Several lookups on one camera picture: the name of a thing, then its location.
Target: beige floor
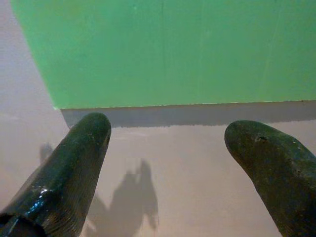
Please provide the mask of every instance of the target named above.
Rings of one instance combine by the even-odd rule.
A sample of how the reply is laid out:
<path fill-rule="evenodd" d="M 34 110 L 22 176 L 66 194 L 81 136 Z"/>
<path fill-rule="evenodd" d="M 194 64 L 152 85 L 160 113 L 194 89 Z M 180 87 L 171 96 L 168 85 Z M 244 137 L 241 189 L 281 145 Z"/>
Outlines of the beige floor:
<path fill-rule="evenodd" d="M 0 208 L 68 132 L 7 0 L 0 80 Z M 314 120 L 272 123 L 316 153 Z M 278 237 L 218 126 L 114 128 L 84 237 Z"/>

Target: green wall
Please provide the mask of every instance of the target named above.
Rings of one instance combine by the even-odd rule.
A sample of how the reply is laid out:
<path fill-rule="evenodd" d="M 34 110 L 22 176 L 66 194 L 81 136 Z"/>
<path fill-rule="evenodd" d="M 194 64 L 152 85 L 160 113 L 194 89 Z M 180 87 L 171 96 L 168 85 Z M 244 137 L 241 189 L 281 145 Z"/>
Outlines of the green wall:
<path fill-rule="evenodd" d="M 57 108 L 316 99 L 315 0 L 12 0 Z"/>

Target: green painted wall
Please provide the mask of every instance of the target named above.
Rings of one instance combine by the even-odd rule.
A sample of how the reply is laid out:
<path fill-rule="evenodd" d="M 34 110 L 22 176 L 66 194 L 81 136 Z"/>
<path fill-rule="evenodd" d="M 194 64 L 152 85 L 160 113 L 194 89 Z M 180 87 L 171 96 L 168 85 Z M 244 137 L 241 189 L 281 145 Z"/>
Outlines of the green painted wall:
<path fill-rule="evenodd" d="M 12 0 L 57 108 L 316 99 L 315 0 Z"/>

